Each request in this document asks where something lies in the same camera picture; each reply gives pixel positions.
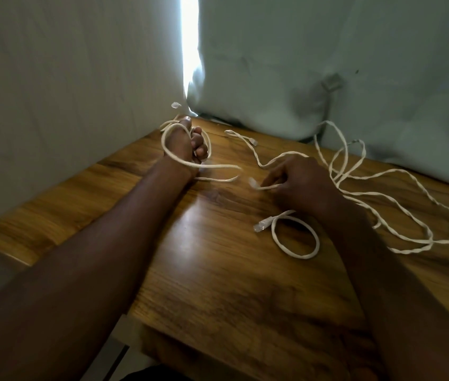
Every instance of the forearm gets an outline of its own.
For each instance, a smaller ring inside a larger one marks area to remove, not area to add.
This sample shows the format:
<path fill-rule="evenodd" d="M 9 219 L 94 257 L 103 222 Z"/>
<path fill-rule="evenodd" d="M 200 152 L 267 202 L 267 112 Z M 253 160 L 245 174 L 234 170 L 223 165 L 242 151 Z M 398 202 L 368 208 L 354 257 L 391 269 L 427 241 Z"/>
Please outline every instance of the forearm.
<path fill-rule="evenodd" d="M 322 224 L 393 379 L 449 379 L 449 312 L 388 250 L 364 211 L 338 201 Z"/>
<path fill-rule="evenodd" d="M 153 238 L 189 178 L 163 158 L 112 210 L 0 293 L 0 376 L 77 378 L 85 370 L 132 301 Z"/>

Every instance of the wooden table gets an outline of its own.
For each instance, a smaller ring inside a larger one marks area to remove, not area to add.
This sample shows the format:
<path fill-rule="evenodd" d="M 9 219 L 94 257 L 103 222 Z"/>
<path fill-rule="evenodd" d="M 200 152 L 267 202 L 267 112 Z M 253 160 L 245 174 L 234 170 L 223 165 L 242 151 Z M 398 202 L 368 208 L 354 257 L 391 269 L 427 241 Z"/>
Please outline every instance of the wooden table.
<path fill-rule="evenodd" d="M 249 176 L 261 180 L 266 172 L 241 140 L 225 136 L 226 126 L 194 122 L 211 137 L 212 162 L 240 165 L 242 178 L 191 186 L 164 227 L 129 316 L 254 378 L 347 379 L 351 369 L 360 367 L 382 374 L 344 266 L 322 228 L 308 220 L 322 243 L 318 256 L 308 261 L 282 253 L 270 231 L 255 233 L 254 224 L 279 213 L 266 192 L 247 183 Z M 239 132 L 259 141 L 263 162 L 289 150 L 317 155 L 312 145 Z M 0 252 L 34 264 L 125 195 L 163 154 L 159 140 L 154 131 L 0 217 Z M 328 160 L 332 154 L 324 150 Z M 388 168 L 365 160 L 357 174 Z M 224 178 L 235 170 L 207 173 Z M 449 185 L 417 177 L 449 205 Z M 449 237 L 449 212 L 425 199 L 404 174 L 347 182 L 343 188 L 392 195 L 429 224 L 437 238 Z M 386 201 L 366 200 L 399 232 L 423 235 Z M 413 246 L 379 232 L 391 246 Z M 279 225 L 278 235 L 293 251 L 307 253 L 314 247 L 310 234 L 295 224 Z M 401 259 L 449 309 L 449 245 Z"/>

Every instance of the gray wall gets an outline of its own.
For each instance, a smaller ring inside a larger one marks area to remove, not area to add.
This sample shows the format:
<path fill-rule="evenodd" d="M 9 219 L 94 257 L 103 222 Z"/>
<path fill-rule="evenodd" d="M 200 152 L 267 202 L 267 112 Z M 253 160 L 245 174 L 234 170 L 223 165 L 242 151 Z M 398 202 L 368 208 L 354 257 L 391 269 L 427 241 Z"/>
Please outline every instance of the gray wall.
<path fill-rule="evenodd" d="M 0 0 L 0 214 L 175 116 L 179 0 Z"/>

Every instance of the person's right hand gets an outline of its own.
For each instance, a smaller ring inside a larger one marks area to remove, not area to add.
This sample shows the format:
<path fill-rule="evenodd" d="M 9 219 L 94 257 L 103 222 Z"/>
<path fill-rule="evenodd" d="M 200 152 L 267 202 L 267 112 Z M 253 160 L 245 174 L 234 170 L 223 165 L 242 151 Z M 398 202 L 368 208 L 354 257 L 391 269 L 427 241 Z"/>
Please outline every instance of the person's right hand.
<path fill-rule="evenodd" d="M 272 169 L 262 187 L 272 189 L 275 201 L 286 209 L 306 212 L 318 220 L 348 202 L 330 179 L 329 172 L 313 157 L 293 155 Z"/>

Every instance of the person's right arm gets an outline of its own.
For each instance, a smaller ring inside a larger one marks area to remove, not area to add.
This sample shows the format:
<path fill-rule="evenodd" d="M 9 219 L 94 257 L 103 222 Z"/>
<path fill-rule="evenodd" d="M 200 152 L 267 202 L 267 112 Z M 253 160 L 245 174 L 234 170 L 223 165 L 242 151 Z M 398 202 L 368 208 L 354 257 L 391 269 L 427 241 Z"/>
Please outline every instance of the person's right arm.
<path fill-rule="evenodd" d="M 449 312 L 344 198 L 314 158 L 295 156 L 262 183 L 284 207 L 314 216 L 347 269 L 374 340 L 394 380 L 449 380 Z"/>

